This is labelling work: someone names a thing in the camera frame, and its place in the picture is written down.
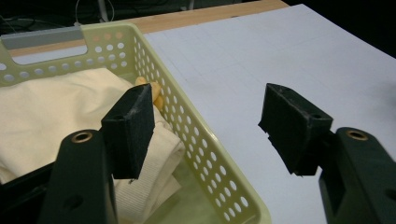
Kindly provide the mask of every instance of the plastic basket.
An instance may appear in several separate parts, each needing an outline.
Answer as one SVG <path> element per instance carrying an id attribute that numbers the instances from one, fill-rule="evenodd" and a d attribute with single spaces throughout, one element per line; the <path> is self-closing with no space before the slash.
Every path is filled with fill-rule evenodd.
<path id="1" fill-rule="evenodd" d="M 23 43 L 32 47 L 44 40 L 56 47 L 78 38 L 85 41 L 87 51 L 83 54 L 30 64 L 15 63 L 10 56 Z M 142 76 L 160 83 L 163 117 L 187 149 L 185 160 L 174 172 L 182 189 L 147 223 L 271 222 L 260 196 L 135 25 L 117 21 L 0 39 L 0 87 L 104 66 L 131 82 Z"/>

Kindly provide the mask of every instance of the cream fabric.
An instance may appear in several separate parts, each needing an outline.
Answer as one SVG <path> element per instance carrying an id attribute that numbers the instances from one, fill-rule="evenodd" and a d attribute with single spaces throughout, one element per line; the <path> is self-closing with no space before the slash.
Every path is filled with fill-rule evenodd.
<path id="1" fill-rule="evenodd" d="M 53 162 L 70 133 L 99 130 L 102 117 L 131 87 L 99 68 L 0 88 L 0 181 Z M 154 117 L 156 127 L 141 176 L 131 184 L 115 181 L 119 217 L 137 222 L 180 187 L 172 173 L 184 146 L 155 107 Z"/>

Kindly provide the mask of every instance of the white table surface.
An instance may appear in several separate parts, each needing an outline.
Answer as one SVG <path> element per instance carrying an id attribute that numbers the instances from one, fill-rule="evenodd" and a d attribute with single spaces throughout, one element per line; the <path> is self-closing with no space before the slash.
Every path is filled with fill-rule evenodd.
<path id="1" fill-rule="evenodd" d="M 290 175 L 258 123 L 266 83 L 373 134 L 396 158 L 396 60 L 304 5 L 147 34 L 268 206 L 273 223 L 326 223 L 318 177 Z"/>

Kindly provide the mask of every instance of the yellow object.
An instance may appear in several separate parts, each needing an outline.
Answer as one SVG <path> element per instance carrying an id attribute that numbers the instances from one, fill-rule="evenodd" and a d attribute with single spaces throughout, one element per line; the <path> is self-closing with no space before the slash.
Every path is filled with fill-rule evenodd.
<path id="1" fill-rule="evenodd" d="M 148 83 L 148 82 L 146 81 L 146 79 L 144 77 L 137 77 L 136 81 L 134 82 L 134 84 L 136 86 L 143 85 L 143 84 L 146 84 L 146 83 Z"/>
<path id="2" fill-rule="evenodd" d="M 154 101 L 154 105 L 155 107 L 157 107 L 157 109 L 162 112 L 163 111 L 163 97 L 161 95 L 159 95 L 157 97 L 157 99 L 155 99 Z"/>
<path id="3" fill-rule="evenodd" d="M 136 86 L 147 84 L 148 82 L 144 77 L 137 77 L 134 81 Z M 158 82 L 150 82 L 152 103 L 157 107 L 158 110 L 163 111 L 163 98 L 161 97 L 161 85 Z"/>

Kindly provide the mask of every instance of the screw hole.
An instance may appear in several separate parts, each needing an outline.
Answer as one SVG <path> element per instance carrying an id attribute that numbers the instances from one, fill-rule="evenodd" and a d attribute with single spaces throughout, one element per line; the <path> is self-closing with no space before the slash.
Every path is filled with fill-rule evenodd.
<path id="1" fill-rule="evenodd" d="M 92 133 L 78 133 L 73 136 L 72 142 L 83 143 L 83 142 L 87 142 L 91 138 L 92 138 Z"/>
<path id="2" fill-rule="evenodd" d="M 366 134 L 359 131 L 347 131 L 346 134 L 349 137 L 360 141 L 367 141 L 369 139 Z"/>

